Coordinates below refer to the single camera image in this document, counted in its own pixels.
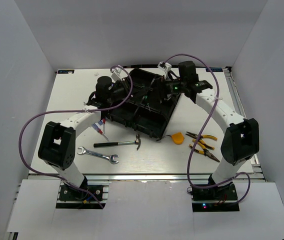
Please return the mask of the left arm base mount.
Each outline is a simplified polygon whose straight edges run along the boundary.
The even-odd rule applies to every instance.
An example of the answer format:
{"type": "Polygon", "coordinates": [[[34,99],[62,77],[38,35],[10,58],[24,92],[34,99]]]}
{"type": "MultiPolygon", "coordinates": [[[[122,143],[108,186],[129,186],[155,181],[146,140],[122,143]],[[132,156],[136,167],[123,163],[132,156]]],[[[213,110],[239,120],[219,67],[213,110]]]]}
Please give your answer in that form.
{"type": "MultiPolygon", "coordinates": [[[[104,183],[89,183],[87,190],[91,192],[100,204],[106,205],[109,193],[109,185],[104,183]]],[[[73,210],[102,210],[99,203],[88,193],[73,189],[65,183],[61,183],[56,209],[73,209],[73,210]]]]}

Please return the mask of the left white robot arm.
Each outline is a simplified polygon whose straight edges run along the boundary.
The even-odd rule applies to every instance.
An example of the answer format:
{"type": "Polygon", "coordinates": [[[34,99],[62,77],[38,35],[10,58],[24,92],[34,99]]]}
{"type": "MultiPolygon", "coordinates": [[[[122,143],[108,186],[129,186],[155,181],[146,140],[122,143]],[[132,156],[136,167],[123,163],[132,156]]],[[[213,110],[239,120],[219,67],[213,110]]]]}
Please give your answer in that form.
{"type": "Polygon", "coordinates": [[[87,180],[74,163],[76,139],[87,128],[102,119],[102,113],[123,105],[133,91],[133,80],[114,76],[101,76],[97,79],[95,91],[82,110],[61,121],[50,121],[45,125],[38,149],[38,157],[51,166],[70,186],[70,193],[81,200],[87,196],[87,180]]]}

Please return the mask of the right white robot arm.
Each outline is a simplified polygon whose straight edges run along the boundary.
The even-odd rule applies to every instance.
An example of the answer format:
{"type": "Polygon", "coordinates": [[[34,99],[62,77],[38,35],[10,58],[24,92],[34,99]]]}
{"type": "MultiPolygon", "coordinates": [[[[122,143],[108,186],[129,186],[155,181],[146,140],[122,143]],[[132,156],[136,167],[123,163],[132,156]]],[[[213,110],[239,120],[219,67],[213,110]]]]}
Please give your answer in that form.
{"type": "Polygon", "coordinates": [[[178,64],[176,79],[170,75],[172,66],[168,62],[161,61],[157,67],[164,72],[164,79],[159,83],[160,98],[183,93],[206,111],[207,118],[213,119],[224,134],[220,147],[222,159],[209,177],[207,187],[208,195],[218,200],[226,193],[225,185],[259,151],[259,124],[254,118],[246,119],[229,107],[220,98],[219,86],[213,87],[207,80],[200,80],[193,61],[178,64]]]}

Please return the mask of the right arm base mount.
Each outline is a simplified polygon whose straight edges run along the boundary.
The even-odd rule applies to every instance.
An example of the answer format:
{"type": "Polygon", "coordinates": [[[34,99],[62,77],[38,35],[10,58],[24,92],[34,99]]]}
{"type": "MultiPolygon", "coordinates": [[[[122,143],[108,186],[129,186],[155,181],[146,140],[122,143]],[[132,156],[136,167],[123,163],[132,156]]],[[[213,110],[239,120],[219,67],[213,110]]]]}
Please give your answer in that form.
{"type": "Polygon", "coordinates": [[[233,183],[222,187],[199,189],[189,186],[194,213],[239,212],[238,195],[233,183]]]}

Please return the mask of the black green precision screwdriver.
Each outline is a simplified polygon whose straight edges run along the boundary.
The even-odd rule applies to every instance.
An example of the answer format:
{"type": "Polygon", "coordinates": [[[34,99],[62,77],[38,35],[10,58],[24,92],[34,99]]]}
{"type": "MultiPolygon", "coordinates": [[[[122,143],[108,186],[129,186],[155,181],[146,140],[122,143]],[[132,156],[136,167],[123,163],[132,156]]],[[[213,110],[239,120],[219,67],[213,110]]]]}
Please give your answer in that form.
{"type": "Polygon", "coordinates": [[[148,109],[148,111],[151,111],[150,103],[149,103],[149,93],[150,90],[148,87],[143,88],[143,97],[142,97],[142,103],[144,104],[145,108],[148,109]]]}

